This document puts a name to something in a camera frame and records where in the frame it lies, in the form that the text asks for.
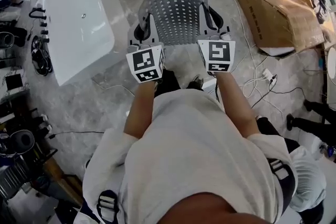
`gray tile floor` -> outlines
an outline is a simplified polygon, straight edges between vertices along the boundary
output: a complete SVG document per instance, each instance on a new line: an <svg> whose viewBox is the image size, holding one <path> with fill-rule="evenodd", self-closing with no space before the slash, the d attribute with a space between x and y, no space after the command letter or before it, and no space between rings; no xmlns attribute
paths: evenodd
<svg viewBox="0 0 336 224"><path fill-rule="evenodd" d="M35 1L27 0L24 2L18 26L27 30L32 27L33 21L28 17L28 13L35 5ZM142 0L120 1L129 23L132 25L135 22L136 13ZM243 85L253 78L254 64L244 38L237 6L233 0L209 0L209 4L223 17L225 25L230 26L232 38L236 41L234 63L236 69L233 75L238 84ZM265 56L258 54L257 47L254 47L246 18L242 11L240 12L247 40L252 47L252 56L255 64L259 65L265 59ZM38 21L35 21L33 36L39 31ZM137 84L129 72L126 61L121 61L104 73L97 74L92 80L88 79L59 87L53 74L48 77L42 77L34 71L30 56L30 42L27 42L26 46L20 49L19 54L21 64L27 72L30 84L31 105L37 107L41 113L49 116L49 121L53 125L55 133L71 130L104 131L107 128L115 130L123 128L132 102L132 95L121 87L103 90L93 80L104 88L122 84L134 91L137 88ZM165 65L168 69L175 71L182 87L185 87L196 74L200 73L206 76L196 45L168 47L166 49ZM268 68L272 74L278 75L275 91L288 91L295 87L302 87L309 100L320 101L322 73L304 72L306 69L319 69L318 56L315 50L310 49L283 60L268 57L258 67L257 77L261 76L265 68ZM249 95L252 89L251 83L245 89L246 94ZM262 94L266 93L268 83L266 81L258 81L258 89ZM259 98L260 94L255 90L248 100L250 104L254 104ZM256 114L267 116L277 130L289 138L298 140L300 137L309 134L295 129L291 132L286 131L284 123L288 113L319 120L318 116L312 112L308 113L302 108L303 95L300 90L289 94L270 93L265 99L273 105L263 100L260 101L255 106ZM282 111L284 118L282 118L278 109ZM94 152L100 138L101 135L99 134L60 134L55 139L50 140L50 144L59 149L55 158L61 168L66 173L76 174L82 178L84 163Z"/></svg>

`white marker cube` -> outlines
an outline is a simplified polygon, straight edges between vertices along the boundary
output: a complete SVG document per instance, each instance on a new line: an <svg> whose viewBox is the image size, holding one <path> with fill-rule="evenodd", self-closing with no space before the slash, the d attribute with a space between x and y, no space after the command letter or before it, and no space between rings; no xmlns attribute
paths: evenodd
<svg viewBox="0 0 336 224"><path fill-rule="evenodd" d="M206 71L231 71L235 59L235 41L198 40L197 43Z"/></svg>
<svg viewBox="0 0 336 224"><path fill-rule="evenodd" d="M162 77L164 54L161 45L126 54L126 58L138 83Z"/></svg>

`gray perforated chair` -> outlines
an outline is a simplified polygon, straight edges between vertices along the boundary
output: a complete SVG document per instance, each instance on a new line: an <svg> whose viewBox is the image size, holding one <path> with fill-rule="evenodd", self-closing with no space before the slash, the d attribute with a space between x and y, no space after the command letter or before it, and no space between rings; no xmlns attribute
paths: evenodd
<svg viewBox="0 0 336 224"><path fill-rule="evenodd" d="M194 44L222 33L223 19L208 0L144 0L138 17L129 31L129 45Z"/></svg>

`power strip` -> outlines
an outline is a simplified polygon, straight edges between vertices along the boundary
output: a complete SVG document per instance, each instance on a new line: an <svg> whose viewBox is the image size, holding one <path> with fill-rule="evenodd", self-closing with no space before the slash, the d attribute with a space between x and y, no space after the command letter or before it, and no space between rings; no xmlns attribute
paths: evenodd
<svg viewBox="0 0 336 224"><path fill-rule="evenodd" d="M272 73L267 68L262 72L262 75L269 81L270 89L273 88L275 83L277 82L277 77L273 76Z"/></svg>

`white sink basin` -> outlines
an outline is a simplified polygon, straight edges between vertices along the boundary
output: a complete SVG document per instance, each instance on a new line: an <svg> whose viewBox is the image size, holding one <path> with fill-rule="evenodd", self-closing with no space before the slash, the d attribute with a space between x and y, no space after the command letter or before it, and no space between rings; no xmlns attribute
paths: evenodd
<svg viewBox="0 0 336 224"><path fill-rule="evenodd" d="M43 0L58 84L94 76L125 58L129 24L119 0Z"/></svg>

